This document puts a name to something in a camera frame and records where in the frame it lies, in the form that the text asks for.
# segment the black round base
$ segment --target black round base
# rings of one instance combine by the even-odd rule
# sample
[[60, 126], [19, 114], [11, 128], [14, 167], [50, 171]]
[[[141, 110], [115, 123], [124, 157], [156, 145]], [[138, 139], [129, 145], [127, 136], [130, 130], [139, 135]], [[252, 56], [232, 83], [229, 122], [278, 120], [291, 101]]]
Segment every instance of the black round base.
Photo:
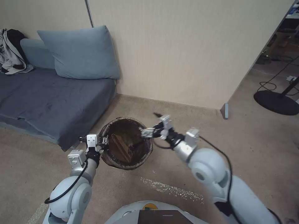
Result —
[[262, 107], [283, 115], [296, 115], [299, 113], [299, 104], [280, 93], [264, 90], [254, 94], [255, 101]]

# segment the sofa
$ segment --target sofa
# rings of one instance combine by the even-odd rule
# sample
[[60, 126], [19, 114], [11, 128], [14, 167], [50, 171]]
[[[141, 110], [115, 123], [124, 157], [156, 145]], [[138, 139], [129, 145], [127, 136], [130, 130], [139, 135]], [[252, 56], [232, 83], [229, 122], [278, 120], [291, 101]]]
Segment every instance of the sofa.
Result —
[[22, 39], [26, 61], [35, 69], [0, 73], [0, 126], [76, 147], [116, 95], [115, 79], [71, 79], [56, 74], [54, 57], [42, 40]]

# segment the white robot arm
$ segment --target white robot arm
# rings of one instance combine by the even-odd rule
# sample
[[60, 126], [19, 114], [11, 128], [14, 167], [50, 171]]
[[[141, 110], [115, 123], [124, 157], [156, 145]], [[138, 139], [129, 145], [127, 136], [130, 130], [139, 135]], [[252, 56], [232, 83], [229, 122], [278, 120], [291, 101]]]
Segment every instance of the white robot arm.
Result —
[[[243, 180], [232, 175], [228, 157], [206, 139], [200, 137], [198, 129], [191, 128], [183, 136], [174, 131], [169, 115], [161, 116], [160, 121], [154, 128], [141, 130], [142, 136], [145, 138], [160, 137], [170, 144], [170, 148], [188, 165], [194, 177], [207, 187], [213, 203], [224, 214], [228, 223], [281, 223]], [[218, 152], [208, 148], [197, 149], [198, 137]], [[228, 160], [229, 169], [219, 152]]]
[[72, 171], [45, 200], [49, 209], [43, 224], [80, 224], [90, 201], [93, 178], [103, 150], [98, 146], [98, 135], [91, 134], [80, 141], [86, 142], [86, 152], [73, 150], [68, 155]]

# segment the blue cushion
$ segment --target blue cushion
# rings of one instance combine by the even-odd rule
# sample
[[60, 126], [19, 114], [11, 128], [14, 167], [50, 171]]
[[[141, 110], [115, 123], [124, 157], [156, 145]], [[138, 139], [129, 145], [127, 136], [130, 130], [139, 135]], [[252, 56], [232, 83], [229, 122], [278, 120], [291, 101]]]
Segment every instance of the blue cushion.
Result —
[[41, 68], [55, 69], [54, 58], [42, 40], [22, 39], [20, 41], [29, 64]]
[[106, 26], [72, 31], [41, 31], [55, 58], [57, 74], [74, 79], [119, 79], [120, 71]]

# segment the beige wall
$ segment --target beige wall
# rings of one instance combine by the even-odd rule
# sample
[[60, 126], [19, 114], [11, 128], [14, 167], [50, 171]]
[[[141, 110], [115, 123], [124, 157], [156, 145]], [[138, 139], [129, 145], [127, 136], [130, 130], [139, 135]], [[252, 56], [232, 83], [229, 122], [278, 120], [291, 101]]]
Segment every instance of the beige wall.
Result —
[[293, 0], [89, 0], [127, 95], [221, 108]]
[[84, 0], [1, 0], [0, 29], [39, 39], [37, 30], [90, 28]]

